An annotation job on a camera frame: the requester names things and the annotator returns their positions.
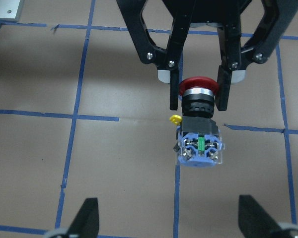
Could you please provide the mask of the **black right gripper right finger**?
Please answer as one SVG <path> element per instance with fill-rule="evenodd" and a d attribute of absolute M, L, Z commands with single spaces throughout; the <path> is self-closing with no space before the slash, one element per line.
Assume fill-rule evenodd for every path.
<path fill-rule="evenodd" d="M 283 236 L 283 229 L 251 195 L 239 196 L 238 227 L 245 238 Z"/>

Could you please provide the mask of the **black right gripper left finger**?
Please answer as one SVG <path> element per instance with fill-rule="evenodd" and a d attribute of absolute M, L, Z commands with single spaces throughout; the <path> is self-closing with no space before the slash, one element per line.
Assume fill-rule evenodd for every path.
<path fill-rule="evenodd" d="M 99 233 L 98 199 L 87 198 L 66 231 L 65 238 L 96 238 Z"/>

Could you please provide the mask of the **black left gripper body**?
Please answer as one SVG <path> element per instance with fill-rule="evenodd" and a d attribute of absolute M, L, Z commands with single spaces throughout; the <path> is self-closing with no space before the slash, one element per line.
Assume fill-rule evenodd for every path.
<path fill-rule="evenodd" d="M 240 15 L 249 0 L 164 0 L 173 17 L 172 31 L 184 32 L 190 27 L 212 26 L 228 32 L 240 32 Z"/>

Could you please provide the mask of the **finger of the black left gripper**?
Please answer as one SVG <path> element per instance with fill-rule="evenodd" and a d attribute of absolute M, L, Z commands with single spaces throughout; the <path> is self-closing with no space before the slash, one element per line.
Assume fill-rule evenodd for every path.
<path fill-rule="evenodd" d="M 158 70 L 170 73 L 170 104 L 173 111 L 178 109 L 179 62 L 191 24 L 196 1 L 172 0 L 175 8 L 167 48 L 158 47 L 149 35 L 143 19 L 145 0 L 118 0 L 117 5 L 128 28 L 133 44 L 142 63 L 153 63 Z"/>
<path fill-rule="evenodd" d="M 262 1 L 263 16 L 252 37 L 241 45 L 240 15 L 249 4 L 248 0 L 222 0 L 219 4 L 221 26 L 217 31 L 222 63 L 215 96 L 219 111 L 227 110 L 233 72 L 246 70 L 252 63 L 265 63 L 298 11 L 298 0 Z"/>

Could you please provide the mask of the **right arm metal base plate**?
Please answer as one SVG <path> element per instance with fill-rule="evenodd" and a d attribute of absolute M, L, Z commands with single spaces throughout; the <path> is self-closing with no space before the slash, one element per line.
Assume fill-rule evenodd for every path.
<path fill-rule="evenodd" d="M 23 0 L 0 0 L 0 20 L 17 22 L 20 18 Z"/>

